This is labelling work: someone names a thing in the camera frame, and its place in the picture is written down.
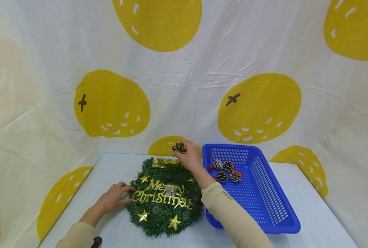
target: white curtain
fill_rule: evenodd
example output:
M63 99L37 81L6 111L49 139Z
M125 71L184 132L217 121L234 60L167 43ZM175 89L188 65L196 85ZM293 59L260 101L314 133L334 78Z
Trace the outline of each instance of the white curtain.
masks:
M298 164L368 248L368 0L0 0L0 247L181 137Z

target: person's left hand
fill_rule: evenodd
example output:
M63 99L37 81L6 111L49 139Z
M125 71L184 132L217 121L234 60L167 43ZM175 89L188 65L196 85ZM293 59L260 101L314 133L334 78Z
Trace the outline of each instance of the person's left hand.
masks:
M102 209L104 213L109 213L118 208L126 206L130 202L134 201L134 199L131 198L122 199L122 195L129 190L135 191L136 189L133 186L127 185L124 182L114 184L107 192L102 194L100 199L98 199L98 201L96 202L95 206Z

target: beige sleeve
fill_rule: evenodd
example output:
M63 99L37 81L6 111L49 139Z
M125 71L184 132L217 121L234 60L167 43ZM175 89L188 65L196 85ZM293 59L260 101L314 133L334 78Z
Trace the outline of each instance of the beige sleeve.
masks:
M94 241L94 227L87 223L77 222L72 225L56 248L90 248Z
M202 202L223 225L239 248L273 248L257 222L226 192L220 183L202 190Z

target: christmas wreath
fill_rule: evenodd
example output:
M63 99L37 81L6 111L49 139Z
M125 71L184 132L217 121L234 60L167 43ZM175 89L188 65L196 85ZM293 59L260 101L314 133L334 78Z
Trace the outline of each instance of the christmas wreath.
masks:
M130 221L147 236L178 234L200 218L199 185L178 159L145 160L130 184L136 188L127 206Z

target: pine cone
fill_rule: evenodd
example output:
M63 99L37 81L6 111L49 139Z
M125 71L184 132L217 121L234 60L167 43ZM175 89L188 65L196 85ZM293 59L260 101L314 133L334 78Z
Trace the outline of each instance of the pine cone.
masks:
M231 172L231 171L233 171L233 162L231 162L231 161L225 161L225 162L224 162L224 165L223 165L223 169L224 169L226 172Z
M231 172L231 174L229 175L229 178L234 183L238 183L238 182L242 181L242 175L239 172L235 171L235 170L233 172Z
M176 143L171 149L173 150L173 152L177 151L182 154L187 153L187 148L184 146L182 142Z
M222 170L223 167L223 163L221 162L220 159L216 159L213 163L213 166L217 169L217 170Z
M221 183L225 183L228 181L228 175L225 173L225 171L221 170L216 175L217 180L219 180Z

